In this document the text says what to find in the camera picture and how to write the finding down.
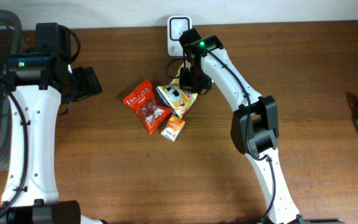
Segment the yellow chips bag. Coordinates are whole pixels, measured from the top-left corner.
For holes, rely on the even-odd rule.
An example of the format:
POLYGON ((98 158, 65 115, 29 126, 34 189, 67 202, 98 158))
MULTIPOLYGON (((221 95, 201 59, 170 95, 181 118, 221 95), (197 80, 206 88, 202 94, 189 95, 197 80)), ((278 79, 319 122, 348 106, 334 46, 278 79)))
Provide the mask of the yellow chips bag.
POLYGON ((179 79, 173 79, 168 85, 157 86, 156 91, 164 104, 173 110, 180 119, 191 108, 198 94, 182 90, 179 79))

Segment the red snack bag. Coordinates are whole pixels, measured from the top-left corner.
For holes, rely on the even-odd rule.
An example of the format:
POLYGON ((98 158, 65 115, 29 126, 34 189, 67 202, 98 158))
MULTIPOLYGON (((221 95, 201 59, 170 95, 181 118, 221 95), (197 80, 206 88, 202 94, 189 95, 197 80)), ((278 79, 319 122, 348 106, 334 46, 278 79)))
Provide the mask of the red snack bag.
POLYGON ((149 80, 145 80, 137 86, 123 99, 123 102, 136 112, 149 134, 152 134, 160 123, 173 112, 171 108, 156 104, 154 88, 149 80))

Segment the small orange juice carton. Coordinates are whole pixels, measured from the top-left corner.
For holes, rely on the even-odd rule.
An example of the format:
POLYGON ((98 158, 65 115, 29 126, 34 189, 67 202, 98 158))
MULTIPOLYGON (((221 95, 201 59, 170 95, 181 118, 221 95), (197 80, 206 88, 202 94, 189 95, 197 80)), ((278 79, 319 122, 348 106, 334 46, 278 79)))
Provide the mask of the small orange juice carton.
POLYGON ((185 126, 185 121, 180 119, 179 117, 172 115, 165 128, 163 128, 160 133, 163 137, 175 142, 178 135, 182 131, 185 126))

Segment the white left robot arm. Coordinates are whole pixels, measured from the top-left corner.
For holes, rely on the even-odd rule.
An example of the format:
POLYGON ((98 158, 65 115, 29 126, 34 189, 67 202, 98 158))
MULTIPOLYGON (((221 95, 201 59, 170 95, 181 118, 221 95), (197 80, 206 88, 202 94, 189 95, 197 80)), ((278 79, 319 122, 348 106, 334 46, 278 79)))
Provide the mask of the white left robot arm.
POLYGON ((55 180, 55 126, 62 104, 101 93, 91 67, 71 68, 77 35, 57 23, 36 26, 35 47, 12 54, 1 78, 11 107, 9 175, 0 223, 93 223, 76 200, 61 201, 55 180))

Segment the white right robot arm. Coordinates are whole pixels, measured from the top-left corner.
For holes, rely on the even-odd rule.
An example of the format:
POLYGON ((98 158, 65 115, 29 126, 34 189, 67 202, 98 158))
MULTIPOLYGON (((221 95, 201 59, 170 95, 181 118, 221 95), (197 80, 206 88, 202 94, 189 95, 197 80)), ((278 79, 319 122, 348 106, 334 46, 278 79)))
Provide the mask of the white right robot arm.
POLYGON ((262 96, 245 81, 215 35, 202 38, 192 28, 179 42, 185 62, 180 88, 205 94, 216 84, 232 109, 231 139, 254 168, 267 206, 261 223, 304 223, 280 167, 274 98, 262 96))

